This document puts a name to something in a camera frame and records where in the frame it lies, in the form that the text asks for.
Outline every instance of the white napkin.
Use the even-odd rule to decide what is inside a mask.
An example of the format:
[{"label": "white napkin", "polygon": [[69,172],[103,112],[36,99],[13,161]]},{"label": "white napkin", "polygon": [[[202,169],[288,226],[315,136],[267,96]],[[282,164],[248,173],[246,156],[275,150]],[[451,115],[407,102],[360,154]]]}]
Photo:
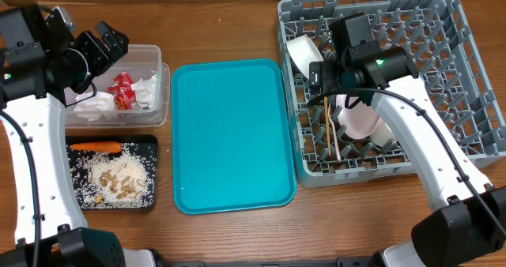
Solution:
[{"label": "white napkin", "polygon": [[[76,101],[90,97],[93,92],[83,93],[76,96]],[[114,96],[106,92],[97,92],[96,96],[82,101],[76,105],[74,111],[114,111]],[[82,118],[88,118],[88,121],[96,121],[102,114],[77,114]]]},{"label": "white napkin", "polygon": [[132,84],[132,90],[135,91],[137,104],[142,108],[153,108],[155,106],[155,95],[157,94],[157,75],[154,74],[147,81],[140,81]]}]

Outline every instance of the orange carrot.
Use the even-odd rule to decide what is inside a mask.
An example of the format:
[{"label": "orange carrot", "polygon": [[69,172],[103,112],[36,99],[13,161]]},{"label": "orange carrot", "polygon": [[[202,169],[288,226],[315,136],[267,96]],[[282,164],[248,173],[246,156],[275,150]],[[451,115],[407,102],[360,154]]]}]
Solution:
[{"label": "orange carrot", "polygon": [[117,153],[121,152],[121,143],[117,141],[100,141],[92,143],[81,143],[70,146],[71,149],[75,150],[87,150],[92,152],[108,152]]}]

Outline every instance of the rectangular tray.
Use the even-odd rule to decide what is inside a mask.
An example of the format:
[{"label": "rectangular tray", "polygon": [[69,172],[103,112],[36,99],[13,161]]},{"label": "rectangular tray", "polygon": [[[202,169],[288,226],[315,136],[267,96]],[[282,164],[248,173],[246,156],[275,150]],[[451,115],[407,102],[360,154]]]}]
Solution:
[{"label": "rectangular tray", "polygon": [[[282,70],[296,174],[303,186],[365,182],[413,172],[402,148],[337,133],[342,162],[329,157],[323,109],[306,108],[306,81],[291,63],[286,42],[314,41],[335,59],[328,25],[363,12],[383,49],[406,49],[448,129],[478,168],[506,154],[506,127],[459,0],[282,0],[278,4],[278,58]],[[337,115],[332,116],[337,122]]]},{"label": "rectangular tray", "polygon": [[[82,142],[93,141],[118,141],[123,145],[123,151],[128,150],[130,154],[140,156],[142,164],[148,172],[147,179],[150,180],[148,184],[148,192],[141,197],[142,203],[138,206],[129,208],[113,208],[108,205],[107,208],[97,208],[94,201],[85,203],[85,199],[80,192],[84,185],[88,182],[88,171],[82,167],[76,167],[77,159],[82,157],[93,157],[98,152],[82,152],[70,149],[70,146]],[[80,136],[80,137],[66,137],[66,152],[69,157],[69,165],[72,173],[72,182],[74,191],[76,193],[77,203],[82,210],[93,209],[149,209],[155,203],[156,189],[157,189],[157,171],[158,171],[158,140],[153,135],[133,135],[133,136]],[[117,154],[109,154],[108,158],[113,160],[120,156]]]}]

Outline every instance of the transparent container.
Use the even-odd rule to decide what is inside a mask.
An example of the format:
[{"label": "transparent container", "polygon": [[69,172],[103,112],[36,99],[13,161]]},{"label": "transparent container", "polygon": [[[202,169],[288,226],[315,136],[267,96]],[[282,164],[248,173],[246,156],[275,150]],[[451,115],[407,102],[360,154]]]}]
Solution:
[{"label": "transparent container", "polygon": [[[160,48],[154,45],[130,45],[128,54],[121,58],[106,73],[93,79],[99,92],[107,92],[114,84],[114,78],[128,72],[133,82],[158,76],[155,106],[153,108],[121,111],[74,111],[75,106],[66,109],[66,128],[132,128],[163,126],[167,121],[170,95],[170,71],[161,62]],[[70,88],[65,90],[67,103],[75,102],[77,94]],[[89,116],[100,117],[89,121]]]}]

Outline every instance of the blue tray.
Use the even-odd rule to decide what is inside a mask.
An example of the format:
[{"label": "blue tray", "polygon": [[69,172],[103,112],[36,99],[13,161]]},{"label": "blue tray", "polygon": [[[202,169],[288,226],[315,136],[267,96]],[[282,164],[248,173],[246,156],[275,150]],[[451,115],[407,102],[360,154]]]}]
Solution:
[{"label": "blue tray", "polygon": [[288,204],[296,192],[281,72],[269,59],[172,77],[174,201],[187,214]]}]

